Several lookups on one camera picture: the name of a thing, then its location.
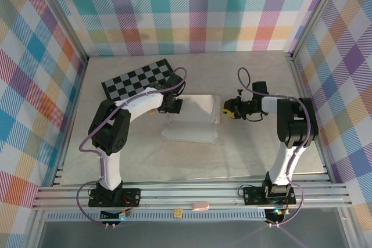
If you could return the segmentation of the aluminium side rail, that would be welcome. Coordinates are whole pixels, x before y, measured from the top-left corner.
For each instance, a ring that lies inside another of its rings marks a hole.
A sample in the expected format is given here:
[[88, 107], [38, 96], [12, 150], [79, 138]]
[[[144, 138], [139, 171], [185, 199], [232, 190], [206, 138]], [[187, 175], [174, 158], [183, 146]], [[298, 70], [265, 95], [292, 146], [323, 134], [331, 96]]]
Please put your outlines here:
[[[289, 53], [285, 53], [285, 57], [289, 63], [289, 68], [291, 70], [292, 78], [294, 79], [298, 95], [300, 97], [308, 97], [297, 63], [294, 62]], [[334, 182], [334, 176], [332, 170], [328, 169], [328, 164], [329, 162], [325, 154], [325, 147], [321, 141], [319, 132], [317, 138], [301, 155], [294, 171], [294, 175], [327, 175], [327, 179], [330, 182]]]
[[58, 182], [55, 182], [56, 178], [57, 178], [57, 172], [60, 169], [63, 168], [64, 163], [65, 163], [67, 150], [68, 150], [71, 135], [72, 135], [73, 125], [74, 125], [74, 121], [76, 119], [78, 103], [79, 103], [79, 98], [80, 98], [80, 92], [81, 92], [81, 89], [82, 89], [82, 86], [83, 86], [84, 77], [85, 77], [85, 74], [87, 72], [87, 68], [88, 68], [88, 62], [85, 62], [84, 65], [83, 65], [81, 77], [80, 77], [80, 79], [78, 81], [78, 84], [77, 84], [76, 94], [75, 94], [75, 97], [72, 101], [70, 114], [68, 115], [68, 118], [67, 118], [68, 122], [66, 124], [65, 133], [63, 134], [62, 145], [59, 148], [58, 153], [56, 155], [56, 159], [55, 159], [55, 162], [53, 164], [53, 168], [52, 168], [52, 172], [51, 172], [51, 178], [48, 182], [48, 186], [55, 186], [55, 185], [58, 184]]

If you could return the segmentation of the aluminium front rail frame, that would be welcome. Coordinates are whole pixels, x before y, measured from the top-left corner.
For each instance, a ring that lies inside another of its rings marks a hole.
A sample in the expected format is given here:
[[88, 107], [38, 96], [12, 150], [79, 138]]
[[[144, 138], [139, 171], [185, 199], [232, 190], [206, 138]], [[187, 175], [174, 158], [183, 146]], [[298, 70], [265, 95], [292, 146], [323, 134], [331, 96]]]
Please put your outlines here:
[[[246, 207], [243, 198], [238, 196], [240, 183], [166, 183], [134, 184], [125, 188], [141, 190], [139, 209], [192, 209], [193, 202], [207, 202], [213, 209], [242, 209]], [[352, 205], [346, 186], [307, 182], [304, 208], [349, 207]], [[35, 198], [33, 210], [74, 210], [77, 209], [76, 194], [78, 186], [53, 186], [40, 188]]]

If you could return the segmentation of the aluminium frame post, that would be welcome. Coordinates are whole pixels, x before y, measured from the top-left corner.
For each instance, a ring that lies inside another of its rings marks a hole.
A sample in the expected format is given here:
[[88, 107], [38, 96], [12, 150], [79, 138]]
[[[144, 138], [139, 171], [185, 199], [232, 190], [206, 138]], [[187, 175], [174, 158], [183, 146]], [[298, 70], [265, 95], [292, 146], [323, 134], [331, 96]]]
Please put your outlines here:
[[56, 20], [60, 24], [62, 30], [66, 34], [67, 38], [69, 39], [72, 47], [76, 51], [79, 58], [82, 60], [83, 65], [87, 66], [89, 61], [89, 56], [87, 55], [86, 51], [83, 48], [80, 39], [78, 38], [73, 26], [71, 25], [69, 19], [67, 18], [66, 13], [64, 12], [60, 2], [58, 0], [46, 0], [50, 10], [52, 11], [53, 15], [55, 16]]
[[305, 0], [300, 19], [302, 20], [296, 30], [296, 34], [291, 37], [292, 41], [287, 43], [284, 52], [289, 61], [295, 62], [299, 53], [305, 47], [313, 32], [320, 16], [323, 15], [330, 0]]

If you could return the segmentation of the white paper box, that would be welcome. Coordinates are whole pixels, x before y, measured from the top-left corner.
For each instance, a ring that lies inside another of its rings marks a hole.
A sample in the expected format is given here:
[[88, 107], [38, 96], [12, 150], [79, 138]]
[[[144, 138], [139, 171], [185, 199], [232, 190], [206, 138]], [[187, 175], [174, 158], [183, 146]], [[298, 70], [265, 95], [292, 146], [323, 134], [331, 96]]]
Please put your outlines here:
[[218, 95], [181, 95], [179, 114], [169, 115], [161, 132], [168, 141], [214, 144], [218, 140], [221, 97]]

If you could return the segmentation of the black and grey chessboard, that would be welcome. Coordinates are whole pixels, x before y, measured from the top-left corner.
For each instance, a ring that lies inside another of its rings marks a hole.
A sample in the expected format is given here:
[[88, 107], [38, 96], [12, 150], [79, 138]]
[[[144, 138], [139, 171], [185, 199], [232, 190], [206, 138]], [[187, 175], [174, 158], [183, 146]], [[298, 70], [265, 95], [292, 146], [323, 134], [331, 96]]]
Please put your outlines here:
[[172, 72], [173, 69], [168, 61], [162, 59], [104, 81], [101, 86], [107, 99], [124, 100], [141, 93], [153, 83], [164, 84]]

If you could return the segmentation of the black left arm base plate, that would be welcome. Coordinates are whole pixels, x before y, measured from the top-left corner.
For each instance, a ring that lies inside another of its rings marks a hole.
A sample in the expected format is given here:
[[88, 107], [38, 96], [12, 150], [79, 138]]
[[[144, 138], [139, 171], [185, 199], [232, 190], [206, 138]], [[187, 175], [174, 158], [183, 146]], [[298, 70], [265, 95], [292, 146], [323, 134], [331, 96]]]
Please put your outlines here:
[[89, 207], [138, 207], [141, 191], [138, 188], [121, 188], [114, 191], [92, 188], [88, 195]]

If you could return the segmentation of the small controller board with LED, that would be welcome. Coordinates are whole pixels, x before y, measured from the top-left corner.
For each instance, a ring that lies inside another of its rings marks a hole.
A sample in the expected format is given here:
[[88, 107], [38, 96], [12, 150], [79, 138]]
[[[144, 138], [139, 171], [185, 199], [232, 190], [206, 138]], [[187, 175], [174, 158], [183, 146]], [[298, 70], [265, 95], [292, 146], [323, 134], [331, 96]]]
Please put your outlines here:
[[131, 210], [126, 209], [122, 211], [101, 211], [100, 219], [116, 219], [124, 220], [126, 217], [131, 215]]
[[266, 222], [268, 224], [281, 223], [285, 221], [287, 209], [265, 209]]

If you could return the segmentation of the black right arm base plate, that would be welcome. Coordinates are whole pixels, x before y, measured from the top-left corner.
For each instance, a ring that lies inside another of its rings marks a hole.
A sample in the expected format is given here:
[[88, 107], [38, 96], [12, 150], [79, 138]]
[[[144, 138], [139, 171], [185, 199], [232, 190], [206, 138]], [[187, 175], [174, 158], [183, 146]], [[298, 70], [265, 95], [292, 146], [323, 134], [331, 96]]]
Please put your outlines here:
[[294, 189], [287, 187], [289, 191], [283, 193], [269, 193], [266, 187], [243, 187], [242, 197], [246, 206], [268, 206], [268, 205], [296, 205]]

